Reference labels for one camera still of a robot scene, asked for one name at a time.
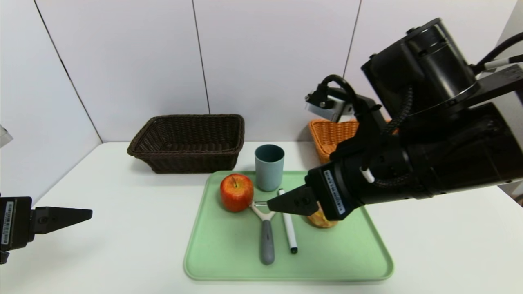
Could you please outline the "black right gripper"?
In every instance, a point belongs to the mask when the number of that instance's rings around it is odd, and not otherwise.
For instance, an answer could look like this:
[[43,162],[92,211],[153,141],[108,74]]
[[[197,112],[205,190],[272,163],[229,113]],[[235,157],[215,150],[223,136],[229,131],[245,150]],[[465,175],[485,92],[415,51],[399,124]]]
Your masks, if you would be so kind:
[[306,185],[279,189],[268,209],[310,216],[319,210],[318,201],[328,220],[341,221],[364,205],[411,197],[411,166],[402,148],[374,154],[367,170],[361,168],[365,154],[364,148],[335,151],[330,162],[308,172]]

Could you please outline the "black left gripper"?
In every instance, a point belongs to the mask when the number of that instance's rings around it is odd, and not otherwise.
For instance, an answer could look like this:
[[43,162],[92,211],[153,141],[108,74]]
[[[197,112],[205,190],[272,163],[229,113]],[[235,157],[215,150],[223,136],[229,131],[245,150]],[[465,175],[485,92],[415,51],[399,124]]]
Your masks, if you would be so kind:
[[1,250],[22,249],[34,240],[35,234],[47,234],[88,221],[93,210],[77,208],[37,207],[31,197],[1,197]]

